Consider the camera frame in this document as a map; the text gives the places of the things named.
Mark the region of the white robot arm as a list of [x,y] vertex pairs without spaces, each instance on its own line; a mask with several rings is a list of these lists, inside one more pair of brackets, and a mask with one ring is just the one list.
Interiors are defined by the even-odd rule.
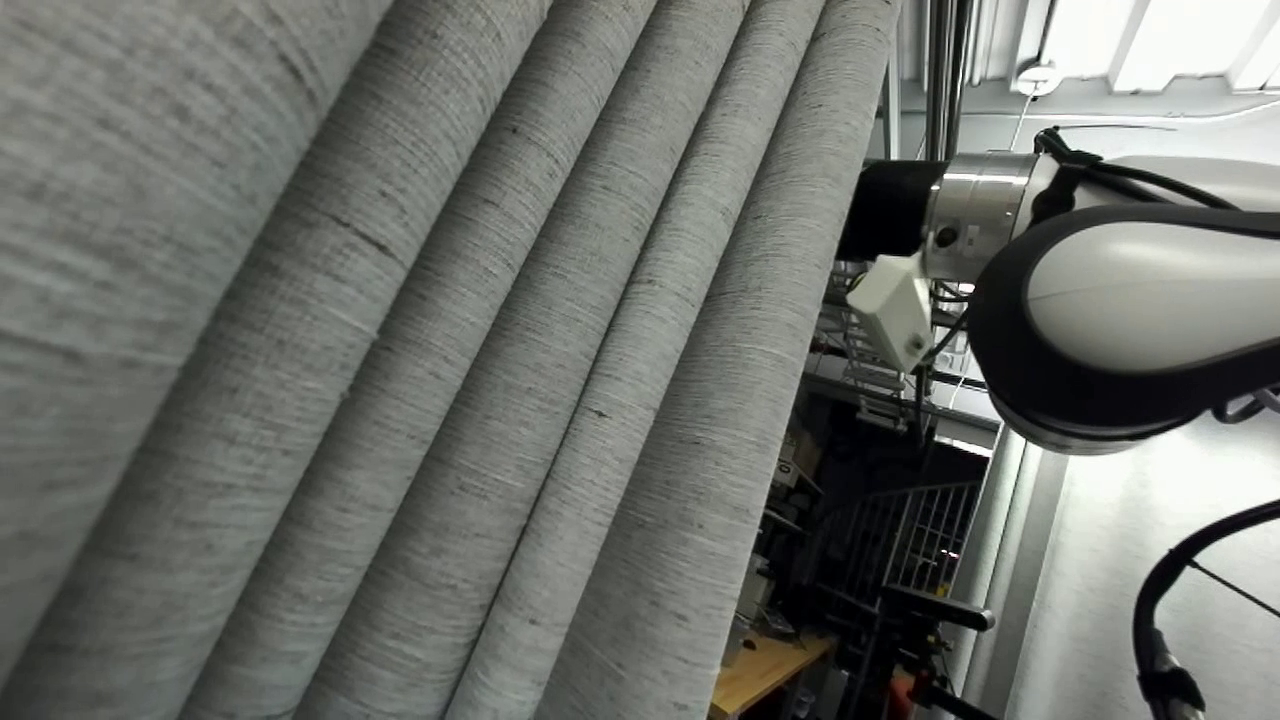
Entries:
[[958,156],[862,173],[851,318],[892,370],[929,356],[937,286],[1007,429],[1119,452],[1280,389],[1280,170],[1210,156]]

